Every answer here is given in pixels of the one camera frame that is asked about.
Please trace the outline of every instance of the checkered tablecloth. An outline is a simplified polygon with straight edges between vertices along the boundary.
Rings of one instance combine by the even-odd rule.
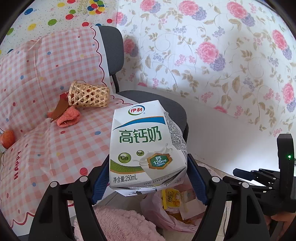
[[[10,226],[35,214],[51,181],[73,182],[109,154],[114,109],[132,102],[112,93],[107,108],[79,108],[80,122],[67,128],[45,118],[74,80],[111,89],[108,73],[100,32],[92,27],[26,42],[0,60],[0,128],[12,129],[17,140],[0,173],[0,209]]]

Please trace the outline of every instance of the wicker basket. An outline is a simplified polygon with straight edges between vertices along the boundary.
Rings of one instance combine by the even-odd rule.
[[[74,81],[69,89],[69,105],[75,107],[107,107],[110,89],[104,86],[89,85]]]

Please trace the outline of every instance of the plastic bag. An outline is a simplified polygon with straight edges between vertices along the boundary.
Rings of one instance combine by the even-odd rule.
[[[213,171],[211,168],[209,168],[207,165],[205,164],[198,164],[198,165],[201,167],[207,168],[207,170],[212,176],[218,176],[218,174],[215,171]],[[178,186],[175,186],[174,189],[177,189],[179,191],[186,191],[186,190],[192,189],[192,185],[190,183],[188,176],[186,175],[184,182]],[[141,210],[144,217],[147,220],[153,222],[156,226],[166,230],[195,233],[202,220],[203,213],[206,209],[206,206],[202,204],[199,207],[196,207],[199,209],[199,215],[194,216],[190,219],[191,223],[194,223],[194,224],[186,224],[184,222],[177,220],[172,215],[167,214],[167,212],[163,209],[163,202],[161,197],[162,197],[162,192],[158,191],[156,193],[147,195],[141,201]]]

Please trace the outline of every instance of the white milk carton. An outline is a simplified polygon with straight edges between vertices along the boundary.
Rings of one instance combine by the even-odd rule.
[[[114,111],[110,187],[124,196],[146,194],[183,182],[186,143],[158,100]]]

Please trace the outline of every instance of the blue dot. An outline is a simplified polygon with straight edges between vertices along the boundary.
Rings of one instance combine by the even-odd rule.
[[[31,12],[33,12],[33,8],[28,8],[28,9],[25,11],[25,15],[28,15],[28,14],[30,14]]]

